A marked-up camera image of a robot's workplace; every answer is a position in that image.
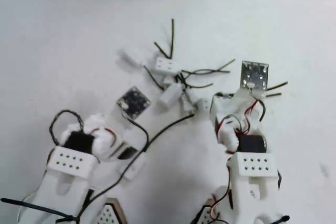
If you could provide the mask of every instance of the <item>black wire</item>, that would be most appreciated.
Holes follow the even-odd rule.
[[[130,119],[129,117],[125,116],[123,113],[121,113],[121,115],[127,119],[131,124],[135,125],[136,127],[138,127],[139,129],[141,129],[145,134],[146,136],[148,136],[148,131],[142,127],[140,124],[138,124],[136,121],[133,121],[132,119]],[[149,146],[149,137],[146,138],[146,146],[145,146],[145,149],[144,149],[144,152],[148,149],[148,146]]]
[[[73,221],[73,220],[77,221],[78,220],[77,217],[74,217],[72,215],[67,215],[67,214],[65,214],[63,212],[60,212],[60,211],[56,211],[56,210],[53,210],[53,209],[50,209],[50,208],[47,208],[47,207],[41,207],[41,206],[34,205],[34,204],[31,204],[31,203],[27,203],[27,202],[20,201],[20,200],[2,198],[1,201],[4,202],[4,203],[12,204],[12,205],[32,208],[32,209],[36,209],[36,210],[39,210],[39,211],[42,211],[42,212],[48,212],[49,214],[53,214],[53,215],[59,215],[59,216],[62,216],[64,218],[66,218],[69,221]]]
[[[135,123],[133,120],[128,119],[130,122],[132,121],[134,123],[135,126],[139,127],[139,125],[137,123]],[[115,187],[124,177],[125,173],[128,171],[128,169],[131,167],[131,165],[137,160],[137,158],[140,156],[141,153],[143,153],[150,145],[149,143],[149,134],[148,132],[143,128],[143,127],[139,127],[145,134],[146,134],[146,144],[144,145],[144,147],[139,151],[139,153],[134,157],[134,159],[128,164],[128,166],[125,168],[125,170],[121,173],[120,177],[118,178],[118,180],[111,186],[109,186],[108,188],[106,188],[104,191],[101,191],[100,193],[98,193],[97,195],[95,195],[92,199],[90,199],[88,201],[88,203],[83,206],[83,208],[80,210],[80,212],[78,213],[78,220],[80,219],[80,217],[82,216],[82,214],[84,213],[84,211],[89,207],[89,205],[94,202],[97,198],[99,198],[100,196],[102,196],[103,194],[105,194],[106,192],[108,192],[109,190],[111,190],[113,187]]]
[[[288,84],[288,81],[285,81],[284,83],[281,83],[281,84],[279,84],[279,85],[275,85],[275,86],[273,86],[273,87],[270,87],[270,88],[266,89],[266,91],[273,90],[273,89],[277,89],[277,88],[280,88],[280,87],[282,87],[282,86],[284,86],[284,85],[287,85],[287,84]]]
[[[209,83],[207,85],[204,85],[204,86],[193,86],[193,85],[190,85],[190,84],[187,84],[189,88],[193,88],[193,89],[203,89],[203,88],[207,88],[207,87],[210,87],[213,85],[213,83]]]
[[[191,76],[192,74],[197,74],[199,73],[200,75],[203,75],[203,74],[211,74],[211,73],[215,73],[215,72],[219,72],[221,71],[223,68],[225,68],[226,66],[230,65],[232,62],[234,62],[236,59],[232,59],[231,61],[229,61],[228,63],[225,63],[223,66],[217,68],[217,69],[209,69],[208,72],[205,72],[205,73],[199,73],[201,71],[205,71],[207,69],[197,69],[195,71],[189,71],[191,73],[188,73],[189,75],[185,77],[185,79],[187,79],[189,76]]]
[[[173,59],[174,34],[175,34],[174,19],[172,18],[172,42],[171,42],[171,46],[170,46],[170,59]]]
[[[190,72],[188,70],[181,70],[184,73],[188,73],[189,75],[196,75],[196,76],[202,76],[205,74],[210,74],[210,73],[231,73],[229,70],[216,70],[216,69],[210,69],[210,68],[205,68],[205,69],[197,69],[194,72]]]
[[[261,106],[263,107],[263,113],[261,114],[261,117],[259,119],[259,122],[261,122],[265,116],[266,113],[266,106],[264,104],[264,102],[262,100],[258,100],[258,102],[261,104]]]
[[[152,73],[149,71],[149,69],[146,66],[143,66],[145,68],[145,70],[147,71],[147,73],[149,74],[149,76],[151,77],[151,79],[155,82],[156,86],[161,89],[164,90],[164,88],[157,82],[157,80],[154,78],[154,76],[152,75]]]
[[[189,119],[189,118],[192,118],[193,116],[195,116],[195,114],[191,114],[191,115],[187,115],[187,116],[185,116],[185,117],[183,117],[183,118],[180,118],[180,119],[178,119],[178,120],[176,120],[175,122],[172,122],[171,124],[169,124],[169,125],[167,125],[165,128],[163,128],[162,130],[160,130],[155,136],[153,136],[153,138],[150,140],[150,142],[149,142],[149,145],[148,145],[148,148],[149,148],[149,146],[151,146],[151,144],[153,144],[153,142],[163,133],[163,132],[165,132],[166,130],[168,130],[170,127],[172,127],[172,126],[174,126],[174,125],[176,125],[176,124],[178,124],[178,123],[180,123],[180,122],[182,122],[182,121],[184,121],[184,120],[187,120],[187,119]]]
[[[51,138],[53,139],[53,142],[56,144],[56,145],[59,145],[59,142],[57,140],[57,138],[55,138],[55,135],[54,135],[54,132],[53,132],[53,128],[54,128],[54,124],[55,122],[57,121],[57,119],[63,114],[63,113],[70,113],[72,115],[74,115],[75,117],[77,117],[77,120],[78,120],[78,123],[79,123],[79,128],[80,128],[80,131],[84,131],[84,122],[82,120],[82,118],[80,117],[79,114],[77,114],[75,111],[72,111],[72,110],[62,110],[60,112],[58,112],[53,121],[51,122],[51,125],[49,127],[49,132],[50,132],[50,135],[51,135]]]
[[[240,120],[238,119],[238,117],[237,117],[236,115],[233,115],[233,114],[227,115],[227,116],[225,116],[225,117],[222,119],[222,122],[224,122],[225,119],[228,119],[228,118],[230,118],[231,116],[233,116],[233,117],[237,120],[237,122],[239,123],[239,129],[240,129],[240,132],[242,132],[242,131],[243,131],[243,128],[242,128],[241,122],[240,122]]]
[[[163,49],[159,46],[158,43],[154,42],[154,45],[156,45],[156,47],[160,50],[160,52],[161,52],[167,59],[170,59],[170,57],[166,54],[165,51],[163,51]]]
[[[283,222],[287,222],[290,219],[288,215],[282,216],[279,220],[272,222],[271,224],[280,224]]]
[[[267,94],[265,97],[276,97],[278,95],[282,95],[282,93]]]

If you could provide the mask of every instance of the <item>white table surface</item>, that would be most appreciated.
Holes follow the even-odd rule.
[[[138,49],[151,62],[155,40],[168,51],[172,17],[183,68],[236,58],[230,74],[190,78],[215,83],[197,90],[200,97],[235,92],[242,60],[269,63],[270,86],[289,81],[281,97],[265,101],[281,204],[291,223],[334,223],[336,0],[0,0],[0,196],[20,199],[39,185],[53,147],[48,127],[63,108],[84,118],[107,113],[136,85],[153,101],[137,120],[151,136],[181,116],[178,105],[160,111],[160,91],[118,54]],[[130,135],[140,147],[143,133]],[[210,121],[182,123],[153,144],[135,181],[109,194],[129,224],[190,223],[227,184],[224,151]],[[112,184],[115,167],[104,164],[96,185]],[[14,223],[16,211],[1,203],[1,223]]]

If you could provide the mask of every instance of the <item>black circuit board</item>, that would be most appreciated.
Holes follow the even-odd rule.
[[[117,100],[117,105],[132,120],[135,120],[151,105],[151,101],[136,86],[133,86]]]

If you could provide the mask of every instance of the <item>metal plate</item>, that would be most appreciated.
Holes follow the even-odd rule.
[[[241,63],[241,89],[267,89],[268,64],[243,61]]]
[[[117,105],[132,119],[135,120],[151,101],[136,86],[131,87],[121,98]]]

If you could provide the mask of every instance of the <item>wire bundle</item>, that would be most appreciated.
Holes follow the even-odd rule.
[[[175,25],[174,25],[174,19],[172,19],[172,37],[171,37],[171,46],[170,46],[170,53],[167,54],[157,42],[154,42],[154,45],[159,49],[159,51],[163,54],[163,56],[169,60],[173,58],[173,50],[174,50],[174,37],[175,37]],[[228,70],[223,70],[223,68],[227,67],[229,64],[234,62],[235,59],[231,60],[230,62],[224,64],[223,66],[219,67],[218,69],[197,69],[194,71],[188,71],[188,70],[181,70],[181,73],[179,73],[177,76],[175,76],[176,82],[180,82],[184,84],[185,88],[194,88],[194,89],[203,89],[207,88],[213,85],[213,83],[209,83],[207,85],[203,86],[195,86],[188,84],[186,82],[186,79],[189,78],[191,75],[205,75],[205,74],[211,74],[211,73],[230,73]],[[146,72],[149,74],[150,78],[154,81],[155,85],[160,89],[164,90],[164,88],[159,84],[159,82],[154,78],[153,74],[150,72],[150,70],[144,66]]]

